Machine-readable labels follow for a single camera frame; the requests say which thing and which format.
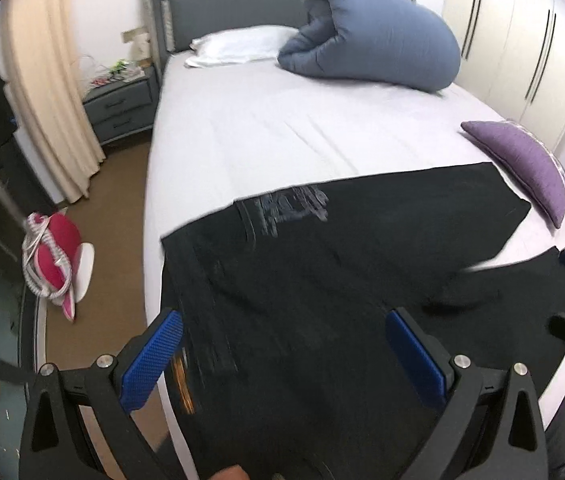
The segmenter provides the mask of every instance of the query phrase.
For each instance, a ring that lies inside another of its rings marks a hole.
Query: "white bed sheet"
[[[502,119],[456,85],[426,94],[387,84],[316,80],[285,72],[273,60],[185,68],[190,55],[170,59],[154,124],[144,224],[148,321],[160,309],[160,238],[174,229],[238,198],[281,187],[489,161],[460,124]],[[565,247],[565,219],[556,230],[532,206],[501,253],[481,266]],[[162,384],[163,407],[170,412]],[[540,398],[545,427],[564,396],[565,358]],[[175,418],[170,419],[176,436]]]

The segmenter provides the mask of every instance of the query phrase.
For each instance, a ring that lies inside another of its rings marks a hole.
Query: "bed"
[[[148,321],[160,311],[161,238],[238,198],[308,182],[490,161],[462,133],[460,123],[502,118],[454,84],[428,94],[387,84],[315,80],[285,72],[273,60],[208,70],[184,66],[191,56],[190,40],[209,32],[306,23],[300,0],[146,4],[162,83],[144,220]],[[526,198],[507,173],[501,174]],[[565,247],[565,219],[556,230],[532,205],[500,254],[480,267]],[[181,463],[195,478],[164,378],[158,386]],[[564,396],[565,357],[540,397],[545,427]]]

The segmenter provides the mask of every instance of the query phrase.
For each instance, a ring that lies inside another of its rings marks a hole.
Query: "metal screw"
[[[98,368],[109,368],[114,363],[114,358],[109,355],[101,355],[98,359],[96,359],[96,365]]]
[[[516,363],[514,365],[514,372],[516,372],[518,375],[527,375],[527,366],[522,363]]]
[[[40,374],[45,377],[50,376],[51,374],[53,374],[53,368],[54,367],[51,363],[43,364],[40,367]]]
[[[463,354],[456,355],[456,357],[453,358],[453,362],[458,368],[469,368],[471,364],[471,360]]]

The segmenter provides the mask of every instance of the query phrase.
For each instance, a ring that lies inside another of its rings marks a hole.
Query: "beige curtain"
[[[1,37],[14,111],[70,202],[104,159],[82,105],[69,0],[6,0]]]

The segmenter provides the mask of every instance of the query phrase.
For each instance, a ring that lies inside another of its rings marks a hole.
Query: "white pillow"
[[[297,33],[297,28],[282,25],[221,30],[192,41],[190,47],[195,50],[195,55],[185,60],[184,64],[205,68],[276,59],[280,48]]]

